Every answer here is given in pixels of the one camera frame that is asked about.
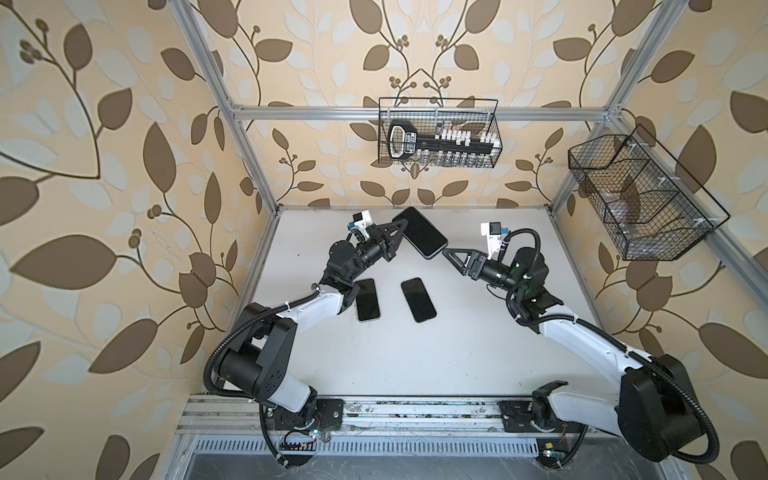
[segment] smartphone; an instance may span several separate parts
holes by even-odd
[[[392,221],[406,219],[408,226],[403,236],[427,260],[440,253],[448,246],[448,239],[440,233],[429,220],[414,207],[408,207],[400,212]]]
[[[376,295],[376,284],[373,278],[366,278],[356,282],[360,285],[360,291],[355,298],[357,302],[357,319],[361,322],[375,320],[381,316],[379,311],[379,297]]]
[[[418,322],[424,322],[437,316],[435,306],[432,305],[432,301],[429,299],[429,294],[424,283],[420,278],[412,278],[400,283],[402,292],[406,295],[406,302],[411,309],[413,319]]]

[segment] black rack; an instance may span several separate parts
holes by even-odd
[[[654,147],[674,160],[673,173],[654,161]],[[676,260],[730,218],[642,125],[629,135],[603,135],[572,147],[568,168],[623,260]]]
[[[443,107],[455,102],[455,107]],[[379,163],[493,168],[504,147],[497,100],[379,99]]]

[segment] leaf patterned wallpaper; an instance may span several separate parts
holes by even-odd
[[[192,0],[233,101],[602,106],[653,0]]]
[[[266,212],[164,2],[0,31],[0,477],[150,478]]]
[[[692,0],[650,63],[627,118],[655,132],[732,213],[768,267],[768,5]],[[700,243],[675,262],[623,262],[583,192],[559,217],[606,327],[681,359],[720,435],[703,480],[768,478],[768,314]],[[702,452],[699,439],[688,452]]]
[[[420,167],[378,159],[377,130],[342,121],[245,122],[283,205],[517,207],[548,204],[568,172],[584,122],[500,122],[496,167]]]

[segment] black smartphone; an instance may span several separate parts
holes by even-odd
[[[357,319],[361,322],[375,320],[381,316],[379,311],[379,297],[376,295],[376,283],[373,278],[366,278],[356,282],[360,285],[355,301],[357,302]]]
[[[392,221],[406,219],[408,226],[403,236],[418,250],[427,260],[440,253],[440,250],[448,246],[448,239],[440,233],[429,220],[424,218],[414,207],[408,207]]]
[[[400,283],[402,292],[406,295],[406,302],[411,309],[413,319],[421,323],[425,320],[435,318],[437,311],[435,306],[432,305],[432,301],[429,299],[427,289],[424,288],[424,283],[420,278],[412,278]]]

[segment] wall-mounted basket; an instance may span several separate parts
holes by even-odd
[[[674,172],[653,159],[655,147]],[[603,135],[572,147],[568,168],[623,260],[676,260],[730,218],[642,125],[630,135]]]
[[[497,100],[379,99],[379,163],[493,168],[502,152]],[[454,107],[442,105],[454,104]]]

